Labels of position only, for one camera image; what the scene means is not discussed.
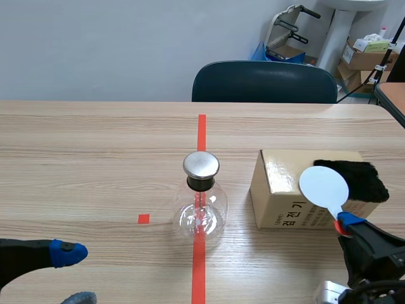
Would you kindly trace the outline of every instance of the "white paddle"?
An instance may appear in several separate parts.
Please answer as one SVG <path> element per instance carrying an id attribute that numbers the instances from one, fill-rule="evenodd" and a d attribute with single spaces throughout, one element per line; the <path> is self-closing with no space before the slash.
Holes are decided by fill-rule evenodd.
<path id="1" fill-rule="evenodd" d="M 327 167 L 307 168 L 299 178 L 299 188 L 308 201 L 328 209 L 335 220 L 349 197 L 349 187 L 344 178 Z"/>

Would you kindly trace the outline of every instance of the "dark blue chair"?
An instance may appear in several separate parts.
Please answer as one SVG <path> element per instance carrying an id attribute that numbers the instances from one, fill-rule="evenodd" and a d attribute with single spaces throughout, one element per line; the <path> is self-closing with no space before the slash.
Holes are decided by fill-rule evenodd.
<path id="1" fill-rule="evenodd" d="M 333 77 L 314 66 L 269 61 L 222 61 L 202 68 L 192 101 L 336 103 Z"/>

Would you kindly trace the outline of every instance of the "glass bottle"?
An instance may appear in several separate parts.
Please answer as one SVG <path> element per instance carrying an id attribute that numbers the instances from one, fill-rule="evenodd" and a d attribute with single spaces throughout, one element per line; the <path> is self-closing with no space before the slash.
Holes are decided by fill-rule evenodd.
<path id="1" fill-rule="evenodd" d="M 194 240 L 211 240 L 221 234 L 228 212 L 227 194 L 215 182 L 220 162 L 211 153 L 197 151 L 183 161 L 186 180 L 174 199 L 174 228 Z"/>

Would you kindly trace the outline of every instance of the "blue gripper tip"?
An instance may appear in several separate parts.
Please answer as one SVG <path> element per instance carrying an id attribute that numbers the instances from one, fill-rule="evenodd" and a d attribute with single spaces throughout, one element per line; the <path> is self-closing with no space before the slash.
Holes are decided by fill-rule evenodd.
<path id="1" fill-rule="evenodd" d="M 73 249 L 70 250 L 63 249 L 62 244 L 63 242 L 59 239 L 54 239 L 49 246 L 49 254 L 55 268 L 75 265 L 84 260 L 89 254 L 87 248 L 82 244 L 74 244 Z"/>

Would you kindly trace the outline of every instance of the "cardboard boxes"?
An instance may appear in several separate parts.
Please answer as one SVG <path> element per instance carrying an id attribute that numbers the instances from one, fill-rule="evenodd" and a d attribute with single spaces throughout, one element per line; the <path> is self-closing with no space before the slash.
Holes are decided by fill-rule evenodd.
<path id="1" fill-rule="evenodd" d="M 339 85 L 342 86 L 345 93 L 349 93 L 363 83 L 376 65 L 381 64 L 385 55 L 383 52 L 363 53 L 354 48 L 351 42 L 347 42 L 342 55 L 342 60 L 337 67 L 337 78 L 340 79 Z M 387 69 L 383 73 L 381 82 L 385 82 L 389 72 L 395 65 L 398 54 L 392 52 L 387 62 Z M 374 98 L 373 84 L 367 84 L 358 89 L 351 97 Z"/>
<path id="2" fill-rule="evenodd" d="M 333 229 L 333 218 L 299 190 L 299 177 L 315 160 L 361 162 L 358 152 L 261 150 L 253 173 L 251 196 L 258 228 Z M 347 201 L 344 210 L 367 217 L 378 203 Z"/>
<path id="3" fill-rule="evenodd" d="M 343 62 L 340 62 L 337 70 L 341 79 L 340 85 L 343 87 L 343 90 L 345 90 L 346 93 L 351 92 L 352 90 L 360 86 L 360 84 L 366 81 L 366 78 L 371 73 L 371 71 L 350 70 Z M 383 72 L 381 82 L 386 82 L 389 75 L 390 72 Z M 352 97 L 373 97 L 373 84 L 369 82 L 357 91 L 354 91 Z"/>
<path id="4" fill-rule="evenodd" d="M 362 53 L 357 49 L 353 48 L 351 42 L 347 42 L 342 55 L 342 62 L 350 70 L 359 71 L 372 71 L 376 65 L 379 65 L 384 57 L 385 52 L 372 52 L 372 53 Z M 391 71 L 392 67 L 397 62 L 398 54 L 392 52 L 388 58 L 386 71 Z"/>

